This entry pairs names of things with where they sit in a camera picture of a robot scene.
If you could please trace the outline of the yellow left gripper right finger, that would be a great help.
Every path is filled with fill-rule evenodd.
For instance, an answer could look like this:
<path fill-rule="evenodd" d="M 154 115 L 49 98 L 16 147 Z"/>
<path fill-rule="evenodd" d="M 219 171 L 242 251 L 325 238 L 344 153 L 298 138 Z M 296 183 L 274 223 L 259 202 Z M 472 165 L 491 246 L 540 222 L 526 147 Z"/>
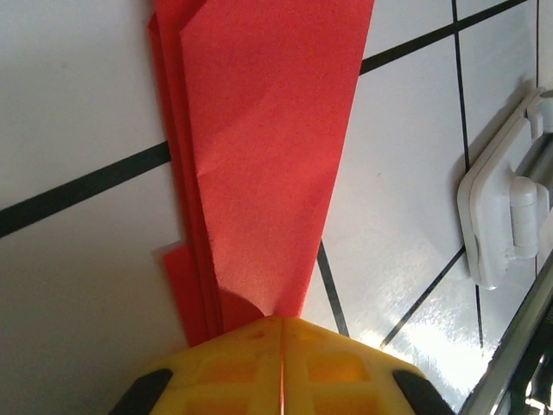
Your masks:
<path fill-rule="evenodd" d="M 409 362 L 298 318 L 283 319 L 285 414 L 452 414 Z"/>

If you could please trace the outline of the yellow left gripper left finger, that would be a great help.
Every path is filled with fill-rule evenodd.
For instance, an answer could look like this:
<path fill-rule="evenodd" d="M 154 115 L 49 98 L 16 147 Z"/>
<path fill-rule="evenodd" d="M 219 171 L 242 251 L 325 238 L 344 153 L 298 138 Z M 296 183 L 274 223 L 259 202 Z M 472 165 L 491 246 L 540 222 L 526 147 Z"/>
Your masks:
<path fill-rule="evenodd" d="M 265 317 L 148 367 L 111 414 L 279 414 L 283 320 Z"/>

